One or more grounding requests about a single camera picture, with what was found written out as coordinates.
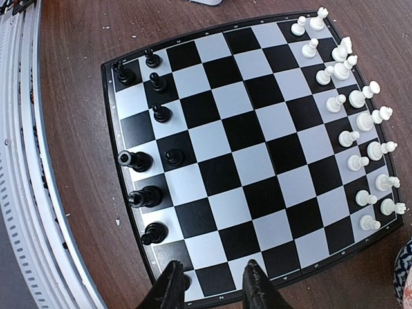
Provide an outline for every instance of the brown wooden surface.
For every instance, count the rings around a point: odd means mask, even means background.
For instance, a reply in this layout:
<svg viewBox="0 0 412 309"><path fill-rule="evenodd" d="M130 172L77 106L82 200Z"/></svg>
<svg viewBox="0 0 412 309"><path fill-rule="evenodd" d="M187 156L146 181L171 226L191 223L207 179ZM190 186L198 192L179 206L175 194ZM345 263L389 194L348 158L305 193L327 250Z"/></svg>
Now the brown wooden surface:
<svg viewBox="0 0 412 309"><path fill-rule="evenodd" d="M382 93L375 102L395 110L384 129L388 138L399 143L395 165L401 195L410 205L411 1L223 0L217 7L181 0L44 1L41 76L50 155L77 245L110 308L133 308L150 282L117 178L100 65L175 35L248 17L316 10L321 5L329 9L341 35L351 36L363 77L380 82ZM405 215L405 227L380 243L281 293L296 309L398 308L393 263L411 235L411 213Z"/></svg>

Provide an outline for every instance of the black square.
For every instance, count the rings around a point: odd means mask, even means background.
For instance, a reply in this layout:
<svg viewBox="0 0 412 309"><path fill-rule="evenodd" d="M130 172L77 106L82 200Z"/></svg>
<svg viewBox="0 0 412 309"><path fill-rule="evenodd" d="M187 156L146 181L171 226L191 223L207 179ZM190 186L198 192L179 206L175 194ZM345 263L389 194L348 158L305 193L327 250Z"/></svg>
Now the black square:
<svg viewBox="0 0 412 309"><path fill-rule="evenodd" d="M285 101L274 75L246 80L245 85L255 109Z"/></svg>
<svg viewBox="0 0 412 309"><path fill-rule="evenodd" d="M242 80L233 56L203 63L203 67L212 89Z"/></svg>
<svg viewBox="0 0 412 309"><path fill-rule="evenodd" d="M335 61L335 59L333 59L332 57L332 51L335 47L337 47L337 45L333 37L329 37L327 39L319 39L319 45L316 47L316 49L323 62Z"/></svg>
<svg viewBox="0 0 412 309"><path fill-rule="evenodd" d="M260 251L258 237L251 221L220 230L219 235L228 261Z"/></svg>
<svg viewBox="0 0 412 309"><path fill-rule="evenodd" d="M380 226L384 227L385 225L391 223L393 220L397 218L397 215L395 212L392 212L389 216L386 216L380 211L380 206L382 205L382 202L386 200L387 198L390 198L393 200L393 195L392 193L388 194L384 198L381 198L374 206L373 206L373 211L375 213L375 220L380 222Z"/></svg>
<svg viewBox="0 0 412 309"><path fill-rule="evenodd" d="M175 101L179 98L176 85L172 73L162 76L167 83L167 88L164 92L157 92L153 90L152 82L150 80L144 82L144 91L146 93L147 105L152 108L156 104L165 104Z"/></svg>
<svg viewBox="0 0 412 309"><path fill-rule="evenodd" d="M307 66L304 68L301 68L303 75L308 83L308 86L310 88L310 91L315 94L315 93L319 93L319 92L323 92L323 91L327 91L327 90L332 90L335 89L335 84L333 83L333 81L331 80L329 84L323 86L320 85L317 81L316 81L316 74L317 72L324 70L326 68L326 66L324 66L324 64L316 64L315 66Z"/></svg>
<svg viewBox="0 0 412 309"><path fill-rule="evenodd" d="M324 194L342 185L341 174L335 156L309 164L316 195Z"/></svg>
<svg viewBox="0 0 412 309"><path fill-rule="evenodd" d="M366 142L366 143L363 143L363 144L359 145L360 156L366 156L366 157L368 156L368 146L372 142L379 142L379 140L377 138L375 138L374 140L370 140L369 142ZM382 157L379 161L370 160L369 164L367 166L365 166L366 174L369 174L373 171L376 171L377 169L381 168L382 166L385 166L384 157Z"/></svg>
<svg viewBox="0 0 412 309"><path fill-rule="evenodd" d="M292 25L296 22L297 21L284 21L282 23L277 23L277 25L288 43L309 41L310 37L306 32L302 36L298 37L290 31L290 27L292 27Z"/></svg>
<svg viewBox="0 0 412 309"><path fill-rule="evenodd" d="M186 124L189 129L220 119L218 108L211 91L192 95L180 100Z"/></svg>
<svg viewBox="0 0 412 309"><path fill-rule="evenodd" d="M351 85L343 88L338 88L337 92L340 95L345 95L346 96L346 103L343 104L343 107L345 108L346 114L348 116L360 113L361 111L366 111L368 108L366 107L367 104L363 105L361 108L354 108L350 103L349 103L349 95L353 90L359 90L358 85Z"/></svg>
<svg viewBox="0 0 412 309"><path fill-rule="evenodd" d="M196 275L205 297L236 289L228 263L197 269Z"/></svg>
<svg viewBox="0 0 412 309"><path fill-rule="evenodd" d="M192 260L187 251L184 240L166 243L153 247L154 254L159 262L160 269L163 271L170 261L176 260L183 264L183 271L193 270Z"/></svg>
<svg viewBox="0 0 412 309"><path fill-rule="evenodd" d="M207 198L176 206L175 209L184 238L217 230Z"/></svg>
<svg viewBox="0 0 412 309"><path fill-rule="evenodd" d="M269 279L301 268L294 241L262 251L262 256Z"/></svg>
<svg viewBox="0 0 412 309"><path fill-rule="evenodd" d="M350 217L343 218L325 227L324 232L330 255L349 247L355 242Z"/></svg>
<svg viewBox="0 0 412 309"><path fill-rule="evenodd" d="M139 180L135 182L136 190L142 190L144 187L148 185L155 185L156 187L160 188L163 192L163 199L162 202L154 207L142 207L142 213L148 213L153 211L159 211L160 209L165 209L168 207L173 206L172 198L170 197L169 186L166 182L165 174L159 174L153 177L149 177L146 179Z"/></svg>
<svg viewBox="0 0 412 309"><path fill-rule="evenodd" d="M241 187L231 153L200 162L199 168L208 196Z"/></svg>
<svg viewBox="0 0 412 309"><path fill-rule="evenodd" d="M226 32L224 35L233 54L260 48L258 40L251 28Z"/></svg>
<svg viewBox="0 0 412 309"><path fill-rule="evenodd" d="M296 133L267 142L276 174L306 165L303 149Z"/></svg>
<svg viewBox="0 0 412 309"><path fill-rule="evenodd" d="M196 156L194 154L192 141L188 131L183 131L171 136L163 137L157 140L157 146L159 148L160 159L162 160L163 169L165 172L196 163ZM167 163L164 154L170 149L179 149L183 152L185 158L182 165L171 166Z"/></svg>
<svg viewBox="0 0 412 309"><path fill-rule="evenodd" d="M294 54L289 48L289 45L264 48L263 52L265 53L269 65L274 73L296 69L299 67Z"/></svg>
<svg viewBox="0 0 412 309"><path fill-rule="evenodd" d="M317 198L286 209L289 226L294 239L323 228L322 215Z"/></svg>
<svg viewBox="0 0 412 309"><path fill-rule="evenodd" d="M222 120L232 151L263 143L262 128L254 111Z"/></svg>
<svg viewBox="0 0 412 309"><path fill-rule="evenodd" d="M115 78L115 91L116 92L126 89L128 87L137 85L142 82L142 72L140 71L140 65L138 61L132 61L132 62L123 64L123 67L125 69L130 69L133 71L133 73L135 74L135 80L132 83L130 83L130 85L125 86L121 82L118 81L117 74L113 72L113 76Z"/></svg>
<svg viewBox="0 0 412 309"><path fill-rule="evenodd" d="M286 208L279 180L271 177L243 187L252 219Z"/></svg>
<svg viewBox="0 0 412 309"><path fill-rule="evenodd" d="M363 176L350 183L347 183L346 185L344 185L344 190L346 195L346 201L348 202L349 213L353 214L354 212L361 210L363 207L359 206L356 203L356 194L360 190L367 190L368 192L370 192L367 177Z"/></svg>
<svg viewBox="0 0 412 309"><path fill-rule="evenodd" d="M149 111L127 117L120 122L126 148L142 145L155 139Z"/></svg>
<svg viewBox="0 0 412 309"><path fill-rule="evenodd" d="M173 72L201 63L194 41L168 48L167 57Z"/></svg>
<svg viewBox="0 0 412 309"><path fill-rule="evenodd" d="M309 129L323 123L313 96L297 98L286 102L290 116L298 131Z"/></svg>
<svg viewBox="0 0 412 309"><path fill-rule="evenodd" d="M334 153L340 153L341 151L347 150L357 145L356 142L353 142L351 146L343 147L339 143L339 134L341 134L343 131L349 131L349 132L353 131L350 125L349 119L347 117L328 122L327 124L324 124L324 126L326 127L326 130L328 132L328 136L329 136Z"/></svg>

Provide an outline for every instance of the chess piece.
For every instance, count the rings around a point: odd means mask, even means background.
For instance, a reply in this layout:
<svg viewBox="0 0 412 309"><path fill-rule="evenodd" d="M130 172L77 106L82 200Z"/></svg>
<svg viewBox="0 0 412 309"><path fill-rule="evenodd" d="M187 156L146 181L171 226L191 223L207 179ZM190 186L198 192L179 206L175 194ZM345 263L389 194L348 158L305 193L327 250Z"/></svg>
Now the chess piece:
<svg viewBox="0 0 412 309"><path fill-rule="evenodd" d="M396 214L405 214L406 205L404 203L396 203L390 198L385 199L380 205L380 211L385 216L390 216L392 212Z"/></svg>
<svg viewBox="0 0 412 309"><path fill-rule="evenodd" d="M309 41L308 44L302 47L302 54L306 58L313 58L316 56L316 47L319 45L319 41L317 39L312 39Z"/></svg>
<svg viewBox="0 0 412 309"><path fill-rule="evenodd" d="M185 155L180 149L170 149L165 152L165 159L170 166L181 166L185 160Z"/></svg>
<svg viewBox="0 0 412 309"><path fill-rule="evenodd" d="M301 16L298 18L297 23L293 24L292 27L290 28L290 31L298 36L301 37L302 35L304 35L304 26L306 24L306 17L305 16Z"/></svg>
<svg viewBox="0 0 412 309"><path fill-rule="evenodd" d="M388 142L380 145L378 142L372 142L368 145L368 156L373 161L379 161L387 153L391 153L398 147L397 143Z"/></svg>
<svg viewBox="0 0 412 309"><path fill-rule="evenodd" d="M160 63L162 63L162 58L160 58L159 55L154 54L151 48L146 48L144 50L144 55L146 57L146 66L149 68L157 68Z"/></svg>
<svg viewBox="0 0 412 309"><path fill-rule="evenodd" d="M361 131L368 132L372 130L373 124L381 124L383 120L389 120L392 114L393 109L382 106L380 109L374 110L372 115L361 113L356 118L356 124Z"/></svg>
<svg viewBox="0 0 412 309"><path fill-rule="evenodd" d="M362 230L379 230L380 222L373 219L370 215L365 215L360 219L360 228Z"/></svg>
<svg viewBox="0 0 412 309"><path fill-rule="evenodd" d="M337 97L329 98L326 101L326 108L331 113L338 113L345 102L346 97L344 95L338 95Z"/></svg>
<svg viewBox="0 0 412 309"><path fill-rule="evenodd" d="M360 157L356 154L350 156L348 159L348 167L351 171L357 172L362 167L367 166L369 164L369 158L366 156Z"/></svg>
<svg viewBox="0 0 412 309"><path fill-rule="evenodd" d="M165 106L156 104L152 107L154 119L157 122L164 123L168 122L171 118L171 110Z"/></svg>
<svg viewBox="0 0 412 309"><path fill-rule="evenodd" d="M168 234L167 227L163 223L154 222L150 223L144 230L144 234L140 238L145 246L149 246L152 243L161 243L166 239Z"/></svg>
<svg viewBox="0 0 412 309"><path fill-rule="evenodd" d="M375 195L369 194L367 190L360 190L355 197L356 204L359 206L373 205L378 202L378 198Z"/></svg>
<svg viewBox="0 0 412 309"><path fill-rule="evenodd" d="M329 14L329 11L325 8L320 8L317 11L317 17L310 20L310 26L316 31L321 31L324 28L323 19L326 18Z"/></svg>
<svg viewBox="0 0 412 309"><path fill-rule="evenodd" d="M192 279L188 275L183 275L183 280L185 282L185 291L191 287Z"/></svg>
<svg viewBox="0 0 412 309"><path fill-rule="evenodd" d="M358 63L358 56L350 56L343 63L338 62L333 67L333 74L339 80L346 80L350 76L350 70Z"/></svg>
<svg viewBox="0 0 412 309"><path fill-rule="evenodd" d="M119 83L130 86L135 81L135 74L129 68L125 68L121 61L117 61L113 64L113 71L117 74L117 80Z"/></svg>
<svg viewBox="0 0 412 309"><path fill-rule="evenodd" d="M129 194L129 204L133 208L154 207L163 200L163 192L159 187L149 185L142 190L132 191Z"/></svg>
<svg viewBox="0 0 412 309"><path fill-rule="evenodd" d="M316 81L325 86L330 83L331 76L333 75L333 66L327 66L325 70L320 70L316 73Z"/></svg>
<svg viewBox="0 0 412 309"><path fill-rule="evenodd" d="M352 41L350 37L344 37L338 47L332 50L332 58L337 62L344 62L352 53Z"/></svg>
<svg viewBox="0 0 412 309"><path fill-rule="evenodd" d="M131 167L138 173L146 172L152 165L152 158L143 152L130 153L123 150L117 156L117 162L121 166Z"/></svg>
<svg viewBox="0 0 412 309"><path fill-rule="evenodd" d="M380 93L380 86L377 82L372 81L369 86L364 86L362 91L353 90L349 94L349 102L354 108L362 108L367 98L372 98L373 95Z"/></svg>
<svg viewBox="0 0 412 309"><path fill-rule="evenodd" d="M359 137L361 137L361 135L358 131L343 131L341 134L339 134L339 143L342 145L342 147L350 147L354 141L359 139Z"/></svg>
<svg viewBox="0 0 412 309"><path fill-rule="evenodd" d="M149 78L152 82L153 90L155 90L156 92L163 92L166 90L167 81L163 77L160 77L159 74L153 72L152 74L150 74Z"/></svg>
<svg viewBox="0 0 412 309"><path fill-rule="evenodd" d="M375 185L376 189L383 192L392 187L398 189L400 187L400 180L398 177L389 177L388 175L381 174L376 177Z"/></svg>

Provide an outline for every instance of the black pawn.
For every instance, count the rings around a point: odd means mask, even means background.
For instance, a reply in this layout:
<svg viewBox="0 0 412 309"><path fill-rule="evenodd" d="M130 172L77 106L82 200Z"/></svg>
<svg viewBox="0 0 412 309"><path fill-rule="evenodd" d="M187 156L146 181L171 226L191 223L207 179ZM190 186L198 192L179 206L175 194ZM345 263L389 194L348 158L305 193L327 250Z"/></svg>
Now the black pawn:
<svg viewBox="0 0 412 309"><path fill-rule="evenodd" d="M133 71L125 68L120 61L114 63L113 71L117 74L118 81L125 86L130 86L135 81Z"/></svg>
<svg viewBox="0 0 412 309"><path fill-rule="evenodd" d="M167 227L163 223L150 223L144 230L140 240L146 246L152 243L161 243L167 237L167 233Z"/></svg>
<svg viewBox="0 0 412 309"><path fill-rule="evenodd" d="M121 166L131 167L138 173L146 172L152 165L152 158L148 154L130 153L127 150L118 154L117 161Z"/></svg>
<svg viewBox="0 0 412 309"><path fill-rule="evenodd" d="M163 192L159 187L150 185L142 190L132 191L129 194L129 203L133 208L154 207L163 200Z"/></svg>
<svg viewBox="0 0 412 309"><path fill-rule="evenodd" d="M153 106L153 113L154 119L161 123L169 121L171 117L171 110L159 104Z"/></svg>
<svg viewBox="0 0 412 309"><path fill-rule="evenodd" d="M144 55L146 57L146 66L149 68L157 68L162 63L162 59L159 55L154 54L151 48L146 48Z"/></svg>
<svg viewBox="0 0 412 309"><path fill-rule="evenodd" d="M188 275L183 275L183 280L185 281L185 291L191 287L192 280Z"/></svg>
<svg viewBox="0 0 412 309"><path fill-rule="evenodd" d="M185 160L185 155L179 149L170 149L165 152L165 160L170 166L181 166Z"/></svg>
<svg viewBox="0 0 412 309"><path fill-rule="evenodd" d="M152 82L153 90L157 92L163 92L167 88L167 82L164 78L161 78L159 74L153 72L149 76L150 81Z"/></svg>

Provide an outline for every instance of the white chess piece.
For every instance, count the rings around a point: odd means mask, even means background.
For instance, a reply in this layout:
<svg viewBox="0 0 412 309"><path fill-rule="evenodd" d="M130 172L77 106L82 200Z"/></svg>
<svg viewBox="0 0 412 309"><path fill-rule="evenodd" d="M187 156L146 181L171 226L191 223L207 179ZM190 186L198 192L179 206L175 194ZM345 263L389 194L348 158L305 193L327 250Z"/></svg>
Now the white chess piece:
<svg viewBox="0 0 412 309"><path fill-rule="evenodd" d="M320 70L316 73L316 81L325 86L330 83L331 76L333 75L333 66L327 66L325 70Z"/></svg>
<svg viewBox="0 0 412 309"><path fill-rule="evenodd" d="M404 203L396 203L390 198L385 199L380 205L380 211L385 215L389 216L392 212L397 214L405 214L406 205Z"/></svg>
<svg viewBox="0 0 412 309"><path fill-rule="evenodd" d="M369 86L364 86L362 91L353 90L349 94L349 102L354 108L361 108L365 105L367 98L380 93L380 86L377 82L372 81Z"/></svg>
<svg viewBox="0 0 412 309"><path fill-rule="evenodd" d="M344 37L340 45L332 50L332 57L337 62L344 62L350 53L352 53L352 41L350 37Z"/></svg>
<svg viewBox="0 0 412 309"><path fill-rule="evenodd" d="M310 26L316 31L321 31L324 28L323 19L326 18L329 14L329 11L325 8L320 8L317 11L317 17L310 20Z"/></svg>
<svg viewBox="0 0 412 309"><path fill-rule="evenodd" d="M345 102L346 97L344 95L338 95L337 97L329 98L326 101L326 108L331 113L338 113Z"/></svg>
<svg viewBox="0 0 412 309"><path fill-rule="evenodd" d="M293 24L292 27L290 28L290 31L298 36L301 37L302 35L304 35L304 26L306 24L306 17L305 16L301 16L298 18L297 23Z"/></svg>
<svg viewBox="0 0 412 309"><path fill-rule="evenodd" d="M379 230L380 222L373 219L370 215L365 215L360 219L360 228L362 230Z"/></svg>
<svg viewBox="0 0 412 309"><path fill-rule="evenodd" d="M308 44L302 47L302 54L306 58L313 58L316 56L316 47L319 45L319 41L317 39L312 39L309 41Z"/></svg>
<svg viewBox="0 0 412 309"><path fill-rule="evenodd" d="M367 156L358 156L354 154L350 156L348 159L348 167L351 171L357 172L362 167L367 166L369 164L369 158Z"/></svg>
<svg viewBox="0 0 412 309"><path fill-rule="evenodd" d="M359 139L359 137L361 137L361 135L358 131L343 131L341 134L339 134L339 143L342 145L342 147L350 147L354 141Z"/></svg>
<svg viewBox="0 0 412 309"><path fill-rule="evenodd" d="M388 175L381 174L376 177L375 181L376 189L379 191L386 191L392 187L399 188L400 187L400 180L398 177L389 177Z"/></svg>
<svg viewBox="0 0 412 309"><path fill-rule="evenodd" d="M358 56L350 56L343 63L338 62L333 67L333 74L339 80L346 80L350 76L350 70L358 63Z"/></svg>
<svg viewBox="0 0 412 309"><path fill-rule="evenodd" d="M368 132L372 130L373 124L381 124L383 120L389 120L392 114L393 109L382 106L380 109L374 110L372 115L361 113L356 118L356 124L361 131Z"/></svg>
<svg viewBox="0 0 412 309"><path fill-rule="evenodd" d="M387 153L391 153L398 147L397 143L388 142L382 145L378 142L372 142L368 145L368 156L373 161L379 161Z"/></svg>
<svg viewBox="0 0 412 309"><path fill-rule="evenodd" d="M378 198L375 195L369 194L367 190L360 190L355 197L356 204L359 206L373 205L378 202Z"/></svg>

